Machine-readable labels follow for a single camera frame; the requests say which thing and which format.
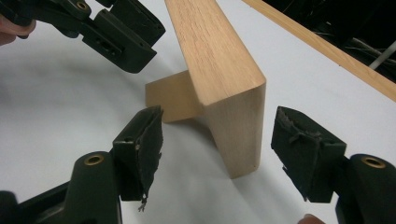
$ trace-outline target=wooden block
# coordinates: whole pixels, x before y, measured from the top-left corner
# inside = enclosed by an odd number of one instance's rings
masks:
[[[147,85],[164,121],[204,115],[231,178],[260,163],[265,77],[214,0],[165,0],[189,68]]]

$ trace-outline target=white tabletop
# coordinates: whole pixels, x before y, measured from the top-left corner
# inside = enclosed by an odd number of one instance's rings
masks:
[[[167,32],[139,74],[38,22],[0,48],[0,189],[25,201],[69,180],[76,159],[108,151],[145,108],[145,85],[186,70],[163,1],[141,1]],[[122,203],[123,223],[336,223],[332,203],[305,203],[270,148],[278,105],[304,112],[348,144],[396,164],[396,104],[239,0],[221,8],[267,78],[258,171],[229,179],[201,119],[163,125],[163,157],[145,213]],[[101,8],[88,2],[95,11]]]

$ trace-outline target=wooden object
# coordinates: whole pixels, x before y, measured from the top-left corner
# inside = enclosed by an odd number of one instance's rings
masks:
[[[378,74],[375,70],[369,68],[365,64],[359,62],[355,58],[341,51],[336,46],[327,42],[320,36],[312,33],[298,22],[285,16],[275,8],[271,7],[262,0],[243,0],[262,15],[275,22],[285,30],[303,40],[306,44],[316,49],[330,60],[338,63],[347,71],[360,78],[389,99],[396,102],[396,84],[387,78]]]
[[[204,116],[231,178],[260,163],[265,77],[215,0],[165,0],[188,71],[149,83],[163,121]]]

